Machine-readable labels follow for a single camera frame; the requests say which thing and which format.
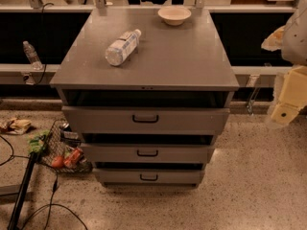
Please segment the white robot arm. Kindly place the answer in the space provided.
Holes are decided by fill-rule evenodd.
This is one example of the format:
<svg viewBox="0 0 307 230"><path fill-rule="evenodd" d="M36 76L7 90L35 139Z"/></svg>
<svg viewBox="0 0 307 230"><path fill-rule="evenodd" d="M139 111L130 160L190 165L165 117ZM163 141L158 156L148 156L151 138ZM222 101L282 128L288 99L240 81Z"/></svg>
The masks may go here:
<svg viewBox="0 0 307 230"><path fill-rule="evenodd" d="M271 128L287 126L307 105L307 8L299 5L284 26L261 44L267 51L281 51L293 67L275 79L274 99L266 123Z"/></svg>

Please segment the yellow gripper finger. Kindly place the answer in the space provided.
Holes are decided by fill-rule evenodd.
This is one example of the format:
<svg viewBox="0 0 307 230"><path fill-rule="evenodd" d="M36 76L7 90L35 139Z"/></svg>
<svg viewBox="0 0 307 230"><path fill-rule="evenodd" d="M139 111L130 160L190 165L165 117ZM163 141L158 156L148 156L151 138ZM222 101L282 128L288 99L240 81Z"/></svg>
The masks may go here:
<svg viewBox="0 0 307 230"><path fill-rule="evenodd" d="M282 47L284 26L279 27L271 33L261 44L261 48L267 51L277 51Z"/></svg>

